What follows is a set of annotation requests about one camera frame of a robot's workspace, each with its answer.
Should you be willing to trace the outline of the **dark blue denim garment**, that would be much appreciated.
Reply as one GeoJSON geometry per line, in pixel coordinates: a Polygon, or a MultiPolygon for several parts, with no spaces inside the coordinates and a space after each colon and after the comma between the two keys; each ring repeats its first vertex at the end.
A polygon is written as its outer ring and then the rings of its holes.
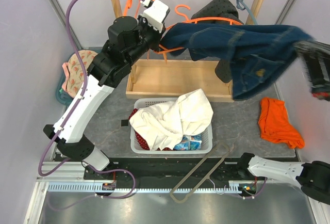
{"type": "Polygon", "coordinates": [[[173,56],[188,49],[194,61],[213,57],[230,63],[233,100],[247,100],[270,87],[297,58],[295,45],[313,42],[290,25],[178,23],[161,40],[173,56]]]}

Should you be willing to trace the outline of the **grey dotted garment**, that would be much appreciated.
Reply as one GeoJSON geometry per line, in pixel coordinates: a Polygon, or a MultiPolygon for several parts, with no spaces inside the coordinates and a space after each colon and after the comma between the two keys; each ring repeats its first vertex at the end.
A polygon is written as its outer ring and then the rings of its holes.
{"type": "MultiPolygon", "coordinates": [[[[229,0],[212,0],[191,18],[207,18],[207,17],[221,17],[228,18],[243,24],[239,20],[239,14],[236,7],[229,0]]],[[[230,63],[225,60],[220,60],[215,68],[216,76],[224,83],[229,83],[232,80],[230,70],[230,63]]]]}

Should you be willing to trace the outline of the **blue floral garment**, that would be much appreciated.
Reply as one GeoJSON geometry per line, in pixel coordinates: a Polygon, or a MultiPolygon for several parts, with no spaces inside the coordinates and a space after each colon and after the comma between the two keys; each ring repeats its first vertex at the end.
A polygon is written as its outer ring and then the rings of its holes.
{"type": "Polygon", "coordinates": [[[195,151],[200,150],[202,146],[202,135],[184,135],[181,142],[175,145],[175,151],[195,151]]]}

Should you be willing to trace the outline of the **white shirt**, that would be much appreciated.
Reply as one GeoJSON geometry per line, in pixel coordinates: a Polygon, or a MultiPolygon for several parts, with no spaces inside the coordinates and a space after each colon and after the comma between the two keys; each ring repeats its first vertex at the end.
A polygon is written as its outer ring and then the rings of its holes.
{"type": "Polygon", "coordinates": [[[211,124],[212,107],[202,89],[149,107],[135,109],[129,122],[151,151],[174,149],[184,135],[199,135],[211,124]]]}

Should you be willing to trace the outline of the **red polka dot skirt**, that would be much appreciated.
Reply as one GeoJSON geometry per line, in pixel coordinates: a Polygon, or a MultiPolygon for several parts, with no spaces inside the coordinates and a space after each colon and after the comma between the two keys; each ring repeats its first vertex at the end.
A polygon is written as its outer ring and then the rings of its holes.
{"type": "MultiPolygon", "coordinates": [[[[137,139],[137,142],[138,142],[139,146],[140,146],[143,150],[150,151],[150,148],[149,148],[149,146],[148,146],[146,140],[143,139],[143,137],[142,137],[140,134],[138,134],[137,132],[135,132],[135,137],[136,137],[136,139],[137,139]]],[[[162,149],[162,150],[160,150],[160,149],[158,148],[156,151],[173,151],[173,149],[170,149],[170,148],[167,148],[167,147],[166,147],[166,148],[164,148],[164,149],[162,149]]]]}

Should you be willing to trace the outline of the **white plastic basket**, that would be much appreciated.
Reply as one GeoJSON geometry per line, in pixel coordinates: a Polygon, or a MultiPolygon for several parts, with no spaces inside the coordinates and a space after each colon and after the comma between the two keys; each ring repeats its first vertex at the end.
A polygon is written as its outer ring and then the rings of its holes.
{"type": "MultiPolygon", "coordinates": [[[[140,109],[149,107],[154,104],[168,102],[168,101],[176,101],[177,98],[142,98],[138,99],[134,104],[134,109],[140,109]]],[[[156,154],[156,155],[188,155],[188,154],[207,154],[211,151],[213,144],[213,134],[212,134],[212,125],[210,124],[208,128],[201,134],[202,142],[201,148],[199,150],[187,150],[187,151],[150,151],[144,150],[138,143],[135,130],[133,128],[130,129],[130,147],[133,152],[137,154],[156,154]]]]}

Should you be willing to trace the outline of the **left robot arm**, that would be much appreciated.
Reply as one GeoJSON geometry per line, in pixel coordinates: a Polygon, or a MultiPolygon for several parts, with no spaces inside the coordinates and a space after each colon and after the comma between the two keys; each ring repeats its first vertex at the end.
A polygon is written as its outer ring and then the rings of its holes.
{"type": "Polygon", "coordinates": [[[113,166],[84,135],[85,128],[102,102],[131,72],[136,61],[148,50],[159,51],[164,31],[164,19],[146,15],[115,19],[108,28],[108,40],[88,66],[87,79],[69,108],[60,120],[43,129],[63,155],[91,165],[101,179],[112,176],[113,166]]]}

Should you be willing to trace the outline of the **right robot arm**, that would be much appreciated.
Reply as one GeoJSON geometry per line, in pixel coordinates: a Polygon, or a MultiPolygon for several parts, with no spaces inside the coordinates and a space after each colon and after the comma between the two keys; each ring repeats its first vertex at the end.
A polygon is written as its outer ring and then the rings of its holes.
{"type": "MultiPolygon", "coordinates": [[[[329,45],[317,41],[302,41],[294,45],[309,73],[311,93],[319,100],[329,101],[329,45]]],[[[329,205],[329,164],[286,163],[244,153],[236,166],[237,176],[275,179],[298,187],[308,197],[329,205]]]]}

